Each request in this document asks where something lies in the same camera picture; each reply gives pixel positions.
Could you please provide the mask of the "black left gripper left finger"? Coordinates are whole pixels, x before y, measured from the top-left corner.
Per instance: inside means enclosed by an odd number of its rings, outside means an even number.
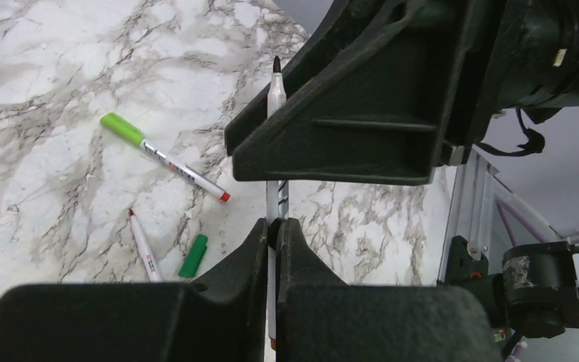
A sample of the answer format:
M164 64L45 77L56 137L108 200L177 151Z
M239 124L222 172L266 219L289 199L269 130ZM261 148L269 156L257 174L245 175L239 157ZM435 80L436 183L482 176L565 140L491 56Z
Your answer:
M0 298L0 361L261 361L268 224L192 282L28 284Z

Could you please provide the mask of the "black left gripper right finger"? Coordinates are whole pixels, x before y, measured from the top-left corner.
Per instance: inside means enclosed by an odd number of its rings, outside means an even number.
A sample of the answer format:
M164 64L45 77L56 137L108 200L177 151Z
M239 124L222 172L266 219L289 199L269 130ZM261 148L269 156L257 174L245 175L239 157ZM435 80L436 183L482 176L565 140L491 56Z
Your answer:
M275 223L279 361L498 361L488 318L460 287L349 285Z

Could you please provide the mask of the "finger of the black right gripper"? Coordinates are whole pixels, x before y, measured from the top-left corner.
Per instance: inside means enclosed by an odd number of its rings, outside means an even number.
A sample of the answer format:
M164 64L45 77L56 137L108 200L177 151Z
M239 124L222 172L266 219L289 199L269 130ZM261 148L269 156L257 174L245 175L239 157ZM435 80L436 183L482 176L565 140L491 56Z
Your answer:
M335 1L283 67L287 100L259 93L227 126L239 181L428 184L465 54L472 1Z

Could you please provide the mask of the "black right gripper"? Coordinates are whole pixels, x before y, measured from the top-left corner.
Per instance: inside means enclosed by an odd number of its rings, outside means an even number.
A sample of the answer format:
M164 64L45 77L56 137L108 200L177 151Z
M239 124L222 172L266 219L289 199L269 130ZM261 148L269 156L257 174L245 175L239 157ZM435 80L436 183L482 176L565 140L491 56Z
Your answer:
M579 106L579 1L465 1L464 144L491 116L527 109L542 123Z

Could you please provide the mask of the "white pen red end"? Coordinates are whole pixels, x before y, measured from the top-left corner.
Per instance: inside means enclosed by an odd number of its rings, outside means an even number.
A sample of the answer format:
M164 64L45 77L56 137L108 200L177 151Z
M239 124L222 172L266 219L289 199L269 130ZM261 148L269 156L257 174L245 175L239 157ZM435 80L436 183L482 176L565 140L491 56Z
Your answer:
M198 173L196 170L189 167L182 161L175 159L173 156L165 153L161 147L156 146L151 141L144 139L139 144L139 147L149 156L155 159L157 162L169 167L174 173L181 176L186 181L191 184L196 185L200 189L203 189L209 195L217 198L221 202L228 202L231 195L224 190L222 187L210 181L205 176Z

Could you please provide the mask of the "light green pen cap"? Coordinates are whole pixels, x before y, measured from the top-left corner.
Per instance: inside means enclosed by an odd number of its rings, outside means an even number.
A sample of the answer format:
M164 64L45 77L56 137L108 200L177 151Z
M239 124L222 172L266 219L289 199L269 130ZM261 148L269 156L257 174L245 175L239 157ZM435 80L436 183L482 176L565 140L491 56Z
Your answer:
M100 119L102 126L108 128L129 143L140 146L145 136L142 131L126 121L120 115L110 112Z

